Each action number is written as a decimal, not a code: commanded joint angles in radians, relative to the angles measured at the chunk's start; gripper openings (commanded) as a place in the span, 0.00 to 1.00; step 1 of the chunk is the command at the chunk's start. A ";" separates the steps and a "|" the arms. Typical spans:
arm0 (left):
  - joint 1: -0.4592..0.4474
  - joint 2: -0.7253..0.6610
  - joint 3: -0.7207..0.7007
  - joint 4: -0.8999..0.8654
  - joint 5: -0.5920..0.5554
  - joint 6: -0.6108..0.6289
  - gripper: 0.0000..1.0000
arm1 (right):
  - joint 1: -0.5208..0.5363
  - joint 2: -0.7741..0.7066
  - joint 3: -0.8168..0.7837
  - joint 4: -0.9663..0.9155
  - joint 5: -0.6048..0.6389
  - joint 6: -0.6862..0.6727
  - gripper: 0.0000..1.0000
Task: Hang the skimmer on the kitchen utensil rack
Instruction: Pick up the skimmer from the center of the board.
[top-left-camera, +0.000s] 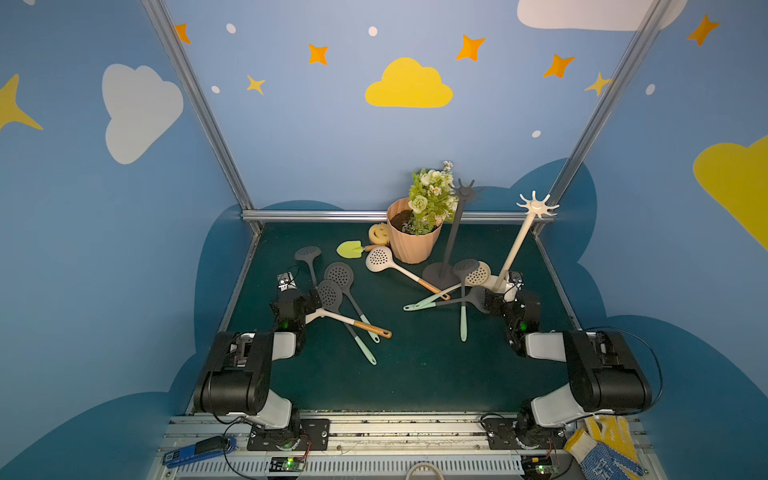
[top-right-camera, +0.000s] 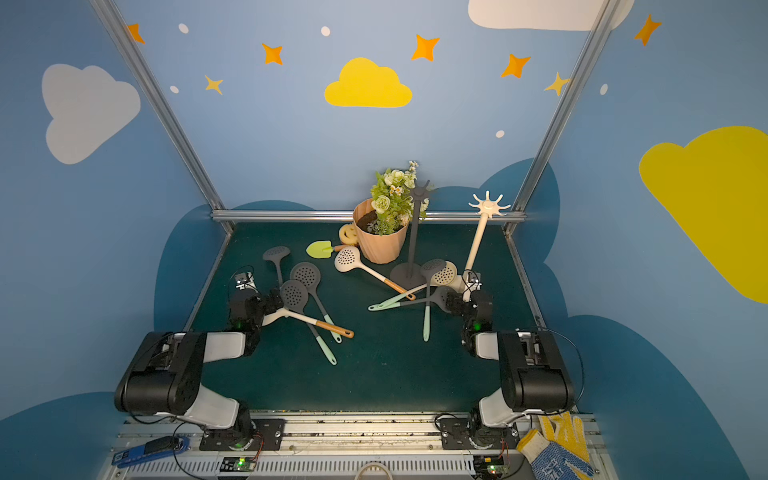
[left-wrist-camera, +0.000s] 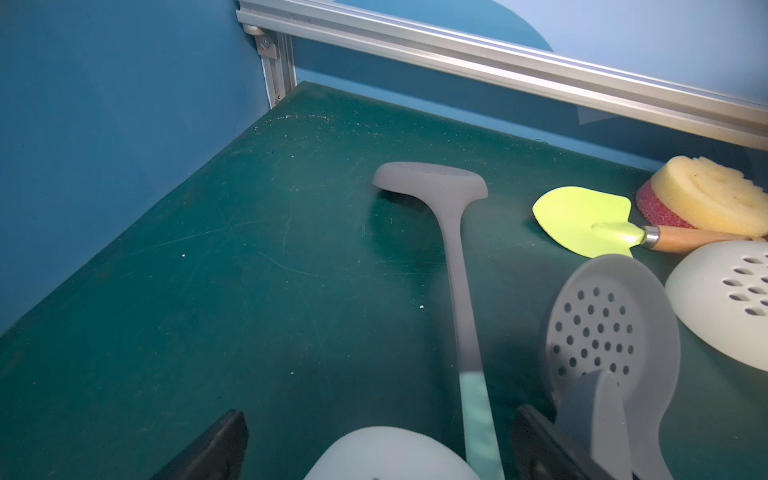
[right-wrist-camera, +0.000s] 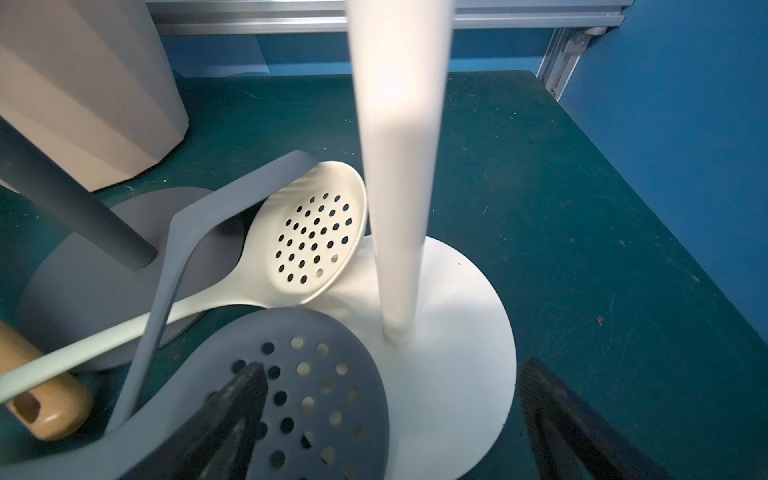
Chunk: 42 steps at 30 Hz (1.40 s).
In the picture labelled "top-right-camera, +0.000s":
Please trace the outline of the cream skimmer wood handle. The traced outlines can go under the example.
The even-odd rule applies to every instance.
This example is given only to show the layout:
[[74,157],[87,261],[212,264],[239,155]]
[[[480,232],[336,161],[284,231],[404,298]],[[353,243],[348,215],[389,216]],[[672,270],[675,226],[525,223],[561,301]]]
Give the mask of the cream skimmer wood handle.
[[270,325],[271,323],[275,322],[278,319],[286,318],[286,317],[294,318],[294,319],[303,321],[303,322],[305,322],[307,324],[314,325],[314,326],[317,326],[319,328],[322,328],[322,329],[334,332],[334,333],[339,334],[339,335],[341,335],[343,337],[346,337],[346,338],[353,338],[354,337],[354,332],[349,330],[349,329],[345,329],[345,328],[336,326],[334,324],[331,324],[331,323],[328,323],[328,322],[325,322],[325,321],[317,320],[317,319],[315,319],[313,317],[309,317],[309,316],[306,316],[304,314],[288,310],[285,307],[276,310],[274,313],[270,313],[270,314],[265,315],[263,317],[263,320],[262,320],[262,325],[263,326],[267,326],[267,325]]

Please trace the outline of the cream skimmer mint handle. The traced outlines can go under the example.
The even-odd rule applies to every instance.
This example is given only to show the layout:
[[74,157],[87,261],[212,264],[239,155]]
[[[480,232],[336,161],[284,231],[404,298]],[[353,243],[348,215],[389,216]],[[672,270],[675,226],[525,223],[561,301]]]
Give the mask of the cream skimmer mint handle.
[[408,294],[415,294],[428,286],[447,286],[449,285],[457,275],[457,268],[451,261],[444,259],[433,259],[427,261],[421,268],[420,273],[424,277],[425,281],[405,293],[401,293],[395,297],[385,300],[378,304],[368,306],[369,311],[384,310],[392,305],[397,304],[400,300],[405,299]]

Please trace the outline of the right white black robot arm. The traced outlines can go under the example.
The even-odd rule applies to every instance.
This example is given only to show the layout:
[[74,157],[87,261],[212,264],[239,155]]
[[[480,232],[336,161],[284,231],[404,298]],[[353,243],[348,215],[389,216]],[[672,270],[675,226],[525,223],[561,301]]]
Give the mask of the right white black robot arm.
[[512,446],[519,438],[516,421],[572,408],[576,393],[553,331],[495,331],[492,299],[483,291],[467,300],[450,291],[443,309],[463,320],[462,345],[468,353],[495,361],[500,376],[500,386],[466,417],[435,420],[445,450]]

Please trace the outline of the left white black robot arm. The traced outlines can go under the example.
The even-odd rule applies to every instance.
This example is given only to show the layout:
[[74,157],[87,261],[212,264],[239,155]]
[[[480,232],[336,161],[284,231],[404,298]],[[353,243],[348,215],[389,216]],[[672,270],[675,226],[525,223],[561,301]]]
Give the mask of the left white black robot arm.
[[245,402],[205,387],[202,374],[207,363],[252,355],[265,317],[283,302],[277,289],[262,294],[246,287],[232,296],[229,306],[225,331],[148,333],[116,388],[116,409],[195,424],[203,432],[203,451],[277,451],[285,423],[257,423]]

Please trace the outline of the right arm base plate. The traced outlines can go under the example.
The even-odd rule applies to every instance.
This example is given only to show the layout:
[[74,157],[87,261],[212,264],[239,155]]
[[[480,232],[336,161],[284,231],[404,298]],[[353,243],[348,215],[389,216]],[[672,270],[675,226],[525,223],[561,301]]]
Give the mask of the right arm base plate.
[[444,450],[502,450],[517,446],[520,436],[514,428],[489,428],[468,418],[439,417],[435,426]]

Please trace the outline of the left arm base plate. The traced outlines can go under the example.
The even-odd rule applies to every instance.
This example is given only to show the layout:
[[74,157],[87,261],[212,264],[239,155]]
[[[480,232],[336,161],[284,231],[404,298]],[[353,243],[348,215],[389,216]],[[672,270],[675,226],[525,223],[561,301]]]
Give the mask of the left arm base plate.
[[207,429],[199,449],[214,452],[277,451],[281,447],[285,425],[286,421],[282,418],[255,418],[248,427],[237,422],[229,429]]

